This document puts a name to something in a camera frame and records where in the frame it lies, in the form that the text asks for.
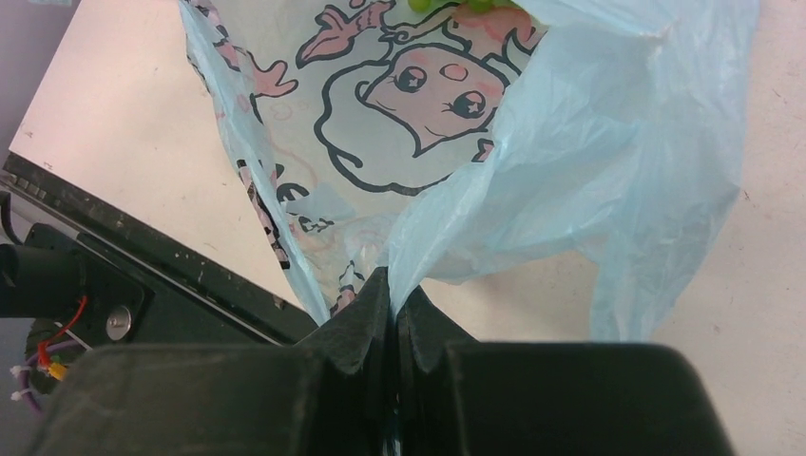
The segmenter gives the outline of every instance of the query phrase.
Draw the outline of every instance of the plastic bag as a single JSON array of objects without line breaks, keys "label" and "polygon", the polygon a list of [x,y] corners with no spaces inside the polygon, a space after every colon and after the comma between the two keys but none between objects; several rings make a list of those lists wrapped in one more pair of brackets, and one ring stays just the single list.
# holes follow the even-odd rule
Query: plastic bag
[{"label": "plastic bag", "polygon": [[319,324],[378,265],[399,309],[426,276],[575,249],[600,267],[592,336],[644,339],[737,197],[756,0],[180,4],[227,153]]}]

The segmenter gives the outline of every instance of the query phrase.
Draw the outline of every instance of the crumpled plastic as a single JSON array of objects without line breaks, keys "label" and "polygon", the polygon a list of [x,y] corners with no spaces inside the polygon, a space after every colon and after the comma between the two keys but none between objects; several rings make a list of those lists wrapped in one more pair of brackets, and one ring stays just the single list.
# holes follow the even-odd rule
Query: crumpled plastic
[{"label": "crumpled plastic", "polygon": [[[188,54],[227,115],[225,148],[284,219],[271,173],[255,171],[273,169],[272,146],[234,101],[254,88],[221,65],[214,30],[192,3],[181,1]],[[387,216],[382,249],[363,259],[388,265],[399,310],[424,277],[461,282],[577,250],[599,265],[591,336],[646,339],[739,193],[758,0],[517,4],[549,32],[498,106],[489,157]],[[289,226],[277,228],[292,287],[321,324],[328,292]]]}]

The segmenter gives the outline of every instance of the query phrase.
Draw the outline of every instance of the wire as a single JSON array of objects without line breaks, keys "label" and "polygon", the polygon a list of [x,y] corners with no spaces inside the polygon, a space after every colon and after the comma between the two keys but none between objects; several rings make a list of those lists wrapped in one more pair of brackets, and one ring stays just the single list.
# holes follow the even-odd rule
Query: wire
[{"label": "wire", "polygon": [[48,355],[48,345],[50,345],[54,340],[64,335],[67,331],[69,331],[70,328],[73,327],[73,325],[75,325],[75,323],[81,317],[81,313],[84,311],[85,307],[86,307],[86,296],[84,295],[78,301],[78,311],[76,312],[75,316],[73,316],[73,319],[70,320],[70,322],[67,323],[65,326],[63,326],[62,329],[59,330],[59,332],[53,335],[50,339],[39,343],[37,351],[39,352],[40,366],[42,366],[45,369],[50,368],[50,365],[53,363],[50,361],[50,356]]},{"label": "wire", "polygon": [[[56,353],[61,352],[63,350],[72,349],[74,347],[79,347],[79,344],[75,340],[66,340],[65,342],[59,342],[58,344],[53,344],[47,348],[48,353]],[[30,390],[30,373],[33,368],[39,363],[39,353],[35,353],[32,357],[26,360],[26,365],[30,367],[28,370],[20,371],[20,376],[18,377],[20,380],[20,389],[22,391]],[[27,392],[23,394],[23,399],[28,403],[30,408],[37,412],[42,413],[42,406],[39,405],[39,401],[36,400],[33,393]]]},{"label": "wire", "polygon": [[23,245],[22,239],[14,233],[14,227],[11,225],[11,193],[9,192],[0,192],[0,224],[3,225],[6,238],[16,245]]}]

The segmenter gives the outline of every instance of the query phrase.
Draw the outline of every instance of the table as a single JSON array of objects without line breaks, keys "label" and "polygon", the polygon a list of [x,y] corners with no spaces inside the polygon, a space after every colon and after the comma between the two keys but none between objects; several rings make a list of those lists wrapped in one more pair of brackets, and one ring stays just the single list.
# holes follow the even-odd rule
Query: table
[{"label": "table", "polygon": [[[694,364],[743,455],[806,453],[804,20],[796,0],[763,2],[743,192],[654,337]],[[174,0],[84,0],[11,150],[129,216],[107,223],[141,222],[298,306],[184,60]],[[481,339],[578,340],[595,275],[567,254],[424,288]]]}]

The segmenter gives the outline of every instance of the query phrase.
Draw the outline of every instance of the purple cable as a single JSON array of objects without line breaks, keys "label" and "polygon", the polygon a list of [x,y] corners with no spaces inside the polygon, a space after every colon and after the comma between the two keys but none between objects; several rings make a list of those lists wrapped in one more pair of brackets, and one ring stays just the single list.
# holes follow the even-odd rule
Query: purple cable
[{"label": "purple cable", "polygon": [[[59,342],[58,344],[53,344],[48,346],[48,353],[55,353],[60,352],[65,349],[71,349],[73,347],[77,347],[80,344],[75,340],[67,340],[65,342]],[[26,361],[26,366],[29,366],[32,369],[36,369],[37,361],[39,361],[39,354],[36,353],[32,357],[28,358]],[[22,387],[22,391],[25,391],[30,388],[30,370],[23,370],[20,372],[20,386]],[[33,392],[28,391],[23,393],[23,398],[25,398],[28,405],[33,409],[33,411],[37,413],[42,413],[42,407],[39,405],[39,402],[33,397]]]}]

